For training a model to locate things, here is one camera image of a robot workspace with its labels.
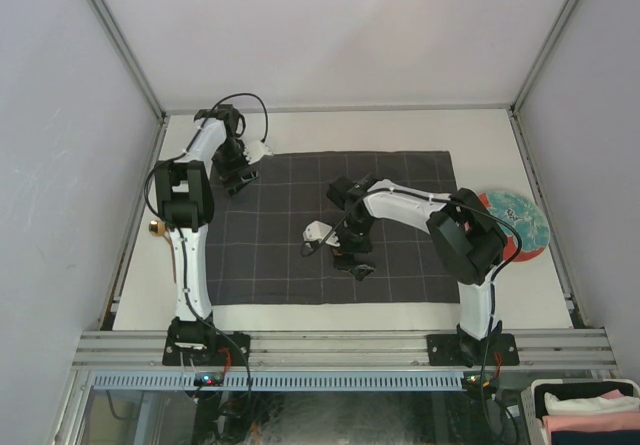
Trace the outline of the dark grey checked cloth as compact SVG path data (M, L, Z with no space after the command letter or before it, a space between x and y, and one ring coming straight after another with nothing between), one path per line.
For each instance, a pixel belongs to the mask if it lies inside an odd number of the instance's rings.
M447 151L324 152L263 159L258 178L231 197L211 177L215 212L206 242L207 286L215 305L356 303L456 304L458 286L428 234L388 220L374 224L374 270L354 279L333 265L324 247L301 255L303 230L315 220L333 225L342 211L326 196L335 179L367 175L434 193L457 184Z

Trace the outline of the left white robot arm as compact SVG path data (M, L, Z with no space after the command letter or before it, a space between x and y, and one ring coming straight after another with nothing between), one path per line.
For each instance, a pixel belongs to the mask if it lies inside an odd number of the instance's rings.
M164 224L172 245L177 300L168 338L187 357L206 365L219 352L206 278L206 239L215 214L210 173L231 197L258 178L254 165L270 153L264 143L245 144L238 128L244 116L231 104L198 111L196 133L184 152L159 161L147 181L156 204L149 209Z

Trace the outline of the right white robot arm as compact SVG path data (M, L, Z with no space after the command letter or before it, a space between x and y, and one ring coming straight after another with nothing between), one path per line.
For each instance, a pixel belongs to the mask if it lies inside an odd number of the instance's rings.
M373 267L355 256L372 251L375 222L387 220L428 234L458 285L461 313L454 356L471 367L493 355L502 329L496 317L495 279L505 264L507 236L473 191L429 193L373 175L360 181L341 176L329 185L327 197L344 215L333 226L307 226L308 248L331 247L334 265L362 280Z

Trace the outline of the gold spoon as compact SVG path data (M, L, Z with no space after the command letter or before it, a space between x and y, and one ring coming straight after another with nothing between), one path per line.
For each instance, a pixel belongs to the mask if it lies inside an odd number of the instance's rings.
M164 222L159 220L151 220L148 224L148 231L155 237L161 237L164 239L169 238L167 227Z

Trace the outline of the gold fork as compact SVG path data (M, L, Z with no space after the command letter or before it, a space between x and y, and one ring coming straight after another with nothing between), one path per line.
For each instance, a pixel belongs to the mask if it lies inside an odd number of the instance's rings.
M173 241L170 238L166 239L171 253L171 264L172 264L172 279L173 283L176 284L176 260L175 260L175 247Z

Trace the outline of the red and teal plate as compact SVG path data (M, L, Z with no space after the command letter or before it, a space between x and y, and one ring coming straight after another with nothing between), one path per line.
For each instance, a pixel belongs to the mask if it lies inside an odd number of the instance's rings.
M514 259L516 263L532 260L548 247L549 223L532 199L501 189L482 192L479 199L490 214L509 223L521 237L522 248Z

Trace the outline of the white laundry basket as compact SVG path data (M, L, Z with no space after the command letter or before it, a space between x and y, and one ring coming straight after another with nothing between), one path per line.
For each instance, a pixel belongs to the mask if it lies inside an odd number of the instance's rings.
M521 393L532 444L579 441L612 444L624 433L639 442L639 386L626 379L539 379Z

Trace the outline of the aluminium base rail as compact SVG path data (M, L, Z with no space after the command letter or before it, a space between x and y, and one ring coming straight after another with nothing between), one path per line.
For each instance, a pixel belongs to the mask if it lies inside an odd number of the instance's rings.
M252 331L249 364L266 370L432 368L438 344L426 330ZM606 370L617 368L602 329L515 330L496 346L505 369ZM165 353L163 331L85 332L72 365L89 370L152 370Z

